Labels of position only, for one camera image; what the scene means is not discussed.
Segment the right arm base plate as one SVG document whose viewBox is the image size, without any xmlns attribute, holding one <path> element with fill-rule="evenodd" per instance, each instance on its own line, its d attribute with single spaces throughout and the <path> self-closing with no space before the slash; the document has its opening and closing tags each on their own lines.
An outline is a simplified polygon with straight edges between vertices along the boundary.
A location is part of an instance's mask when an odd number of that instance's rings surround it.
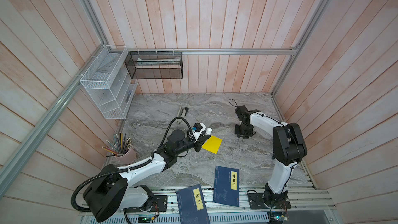
<svg viewBox="0 0 398 224">
<path fill-rule="evenodd" d="M 248 190 L 246 192 L 250 209 L 290 209 L 291 203 L 288 198 L 288 191 L 281 194 L 274 194 L 270 190 L 265 190 L 264 193 L 258 193 L 255 190 Z"/>
</svg>

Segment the yellow envelope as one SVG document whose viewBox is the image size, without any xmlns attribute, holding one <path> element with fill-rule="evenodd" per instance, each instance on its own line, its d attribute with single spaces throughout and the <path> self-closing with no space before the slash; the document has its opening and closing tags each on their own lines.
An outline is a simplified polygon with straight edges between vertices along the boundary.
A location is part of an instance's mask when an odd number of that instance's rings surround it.
<svg viewBox="0 0 398 224">
<path fill-rule="evenodd" d="M 212 153 L 214 153 L 214 154 L 217 154 L 217 153 L 218 153 L 218 150 L 219 150 L 219 148 L 220 148 L 220 146 L 221 146 L 221 143 L 222 143 L 222 139 L 217 138 L 217 137 L 215 137 L 215 136 L 212 135 L 212 136 L 202 145 L 202 148 L 205 149 L 205 150 L 207 150 L 207 151 L 209 151 L 209 152 L 212 152 Z"/>
</svg>

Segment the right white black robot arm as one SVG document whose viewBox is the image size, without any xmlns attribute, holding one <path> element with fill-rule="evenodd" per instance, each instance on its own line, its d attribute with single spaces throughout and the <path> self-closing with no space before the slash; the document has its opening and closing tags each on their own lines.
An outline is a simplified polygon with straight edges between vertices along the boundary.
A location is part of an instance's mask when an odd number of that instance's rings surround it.
<svg viewBox="0 0 398 224">
<path fill-rule="evenodd" d="M 286 123 L 269 117 L 258 110 L 249 111 L 246 106 L 238 106 L 235 113 L 240 124 L 235 126 L 239 138 L 251 138 L 257 127 L 272 136 L 275 166 L 271 178 L 265 185 L 263 201 L 273 208 L 288 200 L 287 183 L 293 170 L 307 155 L 307 147 L 297 123 Z"/>
</svg>

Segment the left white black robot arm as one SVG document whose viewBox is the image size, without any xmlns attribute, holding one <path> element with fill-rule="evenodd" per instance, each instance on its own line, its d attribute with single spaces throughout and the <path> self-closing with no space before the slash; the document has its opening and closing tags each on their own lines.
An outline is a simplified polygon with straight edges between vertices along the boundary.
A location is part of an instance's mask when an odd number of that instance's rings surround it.
<svg viewBox="0 0 398 224">
<path fill-rule="evenodd" d="M 199 152 L 211 138 L 212 129 L 202 122 L 186 126 L 186 130 L 171 131 L 169 125 L 160 145 L 147 159 L 118 168 L 113 164 L 104 167 L 74 190 L 71 206 L 79 212 L 91 212 L 99 223 L 119 210 L 124 214 L 130 208 L 155 210 L 158 205 L 153 192 L 139 182 L 169 169 L 190 149 Z"/>
</svg>

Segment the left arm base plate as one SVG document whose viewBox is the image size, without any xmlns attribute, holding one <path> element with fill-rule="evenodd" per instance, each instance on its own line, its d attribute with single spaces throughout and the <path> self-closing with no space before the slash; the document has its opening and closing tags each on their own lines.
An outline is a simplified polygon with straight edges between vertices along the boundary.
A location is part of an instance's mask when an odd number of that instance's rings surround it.
<svg viewBox="0 0 398 224">
<path fill-rule="evenodd" d="M 127 213 L 155 213 L 155 212 L 166 212 L 168 204 L 167 195 L 158 195 L 149 199 L 149 202 L 145 203 L 143 207 L 129 207 L 126 209 Z"/>
</svg>

